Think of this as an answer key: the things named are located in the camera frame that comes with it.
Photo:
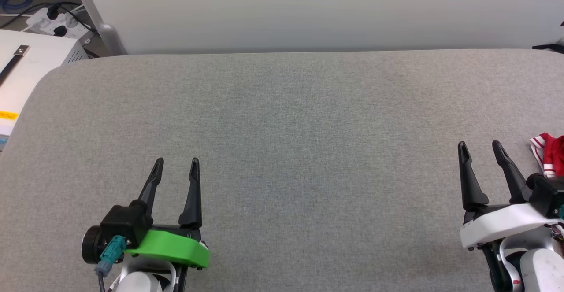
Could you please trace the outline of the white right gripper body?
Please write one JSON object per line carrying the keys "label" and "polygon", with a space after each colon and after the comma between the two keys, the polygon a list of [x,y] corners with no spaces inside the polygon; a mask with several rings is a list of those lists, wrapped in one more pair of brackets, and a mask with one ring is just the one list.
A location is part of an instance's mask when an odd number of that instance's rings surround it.
{"label": "white right gripper body", "polygon": [[494,242],[506,237],[525,234],[532,236],[521,247],[528,249],[536,244],[554,250],[550,228],[557,224],[556,218],[547,218],[529,203],[497,207],[476,217],[476,212],[464,212],[460,241],[463,248],[477,248],[480,244]]}

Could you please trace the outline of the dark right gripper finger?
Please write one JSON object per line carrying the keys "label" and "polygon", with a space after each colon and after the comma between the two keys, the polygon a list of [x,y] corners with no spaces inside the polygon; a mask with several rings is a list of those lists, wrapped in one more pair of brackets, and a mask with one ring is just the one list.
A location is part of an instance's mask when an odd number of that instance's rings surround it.
{"label": "dark right gripper finger", "polygon": [[460,188],[465,211],[477,211],[489,204],[488,196],[482,192],[481,186],[472,168],[472,158],[464,141],[457,146]]}
{"label": "dark right gripper finger", "polygon": [[513,162],[513,160],[506,153],[502,144],[497,141],[492,141],[492,149],[495,154],[496,162],[504,172],[506,183],[508,184],[510,192],[510,204],[523,204],[528,203],[532,190],[526,185],[526,180],[522,173]]}

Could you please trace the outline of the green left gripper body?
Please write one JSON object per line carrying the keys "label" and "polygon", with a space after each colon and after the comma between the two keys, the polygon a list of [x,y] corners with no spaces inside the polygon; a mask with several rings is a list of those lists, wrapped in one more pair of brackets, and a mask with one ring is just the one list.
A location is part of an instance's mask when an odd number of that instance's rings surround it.
{"label": "green left gripper body", "polygon": [[210,259],[200,230],[180,226],[150,229],[137,248],[128,247],[125,253],[203,269]]}

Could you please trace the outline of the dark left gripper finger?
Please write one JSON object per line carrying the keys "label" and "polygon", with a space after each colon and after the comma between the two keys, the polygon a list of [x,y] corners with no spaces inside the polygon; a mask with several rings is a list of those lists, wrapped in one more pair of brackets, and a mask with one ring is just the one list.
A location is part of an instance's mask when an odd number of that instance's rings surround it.
{"label": "dark left gripper finger", "polygon": [[164,166],[164,159],[157,158],[145,185],[138,197],[138,200],[144,203],[145,205],[145,213],[147,216],[152,215],[152,209],[156,194],[156,188],[161,182],[161,178],[163,175],[163,166]]}
{"label": "dark left gripper finger", "polygon": [[189,193],[183,212],[178,218],[178,224],[183,228],[201,228],[203,225],[203,210],[201,202],[200,162],[192,159],[189,172]]}

